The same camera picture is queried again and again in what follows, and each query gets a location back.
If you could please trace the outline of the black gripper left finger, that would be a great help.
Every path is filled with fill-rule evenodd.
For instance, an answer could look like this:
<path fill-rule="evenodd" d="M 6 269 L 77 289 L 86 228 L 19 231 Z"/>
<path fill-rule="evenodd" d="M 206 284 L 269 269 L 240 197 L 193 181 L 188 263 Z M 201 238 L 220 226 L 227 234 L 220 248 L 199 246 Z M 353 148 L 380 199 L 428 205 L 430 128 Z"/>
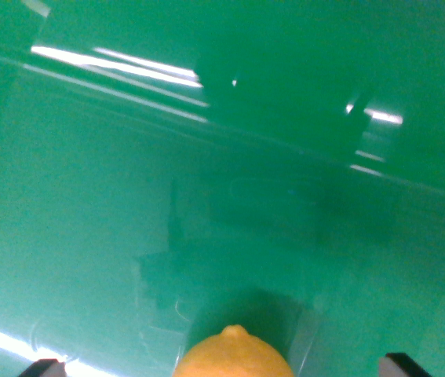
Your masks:
<path fill-rule="evenodd" d="M 63 361 L 39 359 L 22 371 L 19 377 L 67 377 L 67 372 Z"/>

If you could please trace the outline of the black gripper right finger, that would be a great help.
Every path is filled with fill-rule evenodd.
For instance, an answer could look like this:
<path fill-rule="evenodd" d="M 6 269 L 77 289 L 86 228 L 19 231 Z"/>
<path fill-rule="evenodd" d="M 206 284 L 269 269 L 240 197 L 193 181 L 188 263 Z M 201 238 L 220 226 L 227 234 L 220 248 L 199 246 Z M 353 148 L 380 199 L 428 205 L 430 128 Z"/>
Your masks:
<path fill-rule="evenodd" d="M 378 361 L 378 377 L 431 377 L 406 353 L 387 353 Z"/>

